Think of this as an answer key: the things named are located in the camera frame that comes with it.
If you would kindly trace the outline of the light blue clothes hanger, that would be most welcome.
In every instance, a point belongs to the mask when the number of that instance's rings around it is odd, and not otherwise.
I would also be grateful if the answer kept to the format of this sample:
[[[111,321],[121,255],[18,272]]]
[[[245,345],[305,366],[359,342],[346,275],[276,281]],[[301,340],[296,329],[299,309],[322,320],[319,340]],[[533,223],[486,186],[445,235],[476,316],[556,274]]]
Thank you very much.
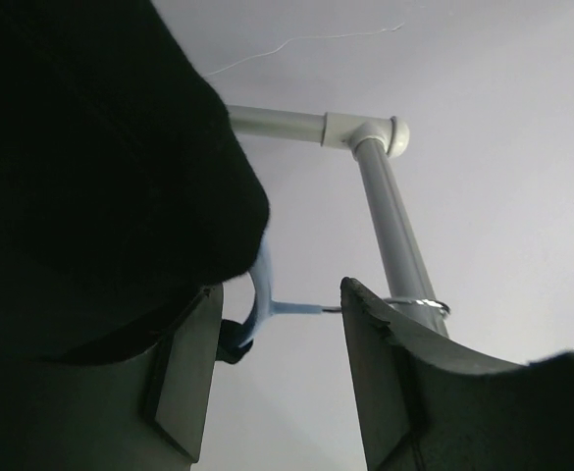
[[[252,343],[260,328],[271,318],[279,315],[338,314],[338,306],[324,306],[278,301],[273,297],[274,279],[271,251],[268,241],[262,238],[256,260],[248,270],[254,297],[252,307],[241,324],[235,324],[225,336],[225,346],[244,348]]]

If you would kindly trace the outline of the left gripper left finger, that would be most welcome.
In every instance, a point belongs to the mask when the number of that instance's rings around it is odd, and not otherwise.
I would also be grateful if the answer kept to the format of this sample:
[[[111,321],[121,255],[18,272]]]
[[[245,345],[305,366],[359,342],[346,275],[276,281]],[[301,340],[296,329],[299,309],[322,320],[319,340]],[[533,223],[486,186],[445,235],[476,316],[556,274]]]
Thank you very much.
[[[222,287],[132,358],[77,365],[0,354],[0,470],[188,470],[200,457]]]

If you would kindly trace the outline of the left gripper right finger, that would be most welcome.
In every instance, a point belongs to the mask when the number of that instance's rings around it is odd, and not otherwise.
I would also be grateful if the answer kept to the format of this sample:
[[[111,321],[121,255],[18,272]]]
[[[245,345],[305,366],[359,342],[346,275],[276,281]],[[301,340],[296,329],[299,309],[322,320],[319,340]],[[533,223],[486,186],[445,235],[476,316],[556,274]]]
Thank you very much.
[[[369,469],[574,470],[574,351],[510,363],[340,292]]]

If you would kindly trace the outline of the black daisy print t-shirt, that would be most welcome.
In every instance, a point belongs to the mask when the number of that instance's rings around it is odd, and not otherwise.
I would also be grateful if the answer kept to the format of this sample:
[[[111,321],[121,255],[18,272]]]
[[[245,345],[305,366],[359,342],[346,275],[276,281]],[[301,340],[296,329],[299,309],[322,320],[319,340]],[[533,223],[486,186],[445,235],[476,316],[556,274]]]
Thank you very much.
[[[123,357],[245,273],[267,195],[150,1],[0,1],[0,355]]]

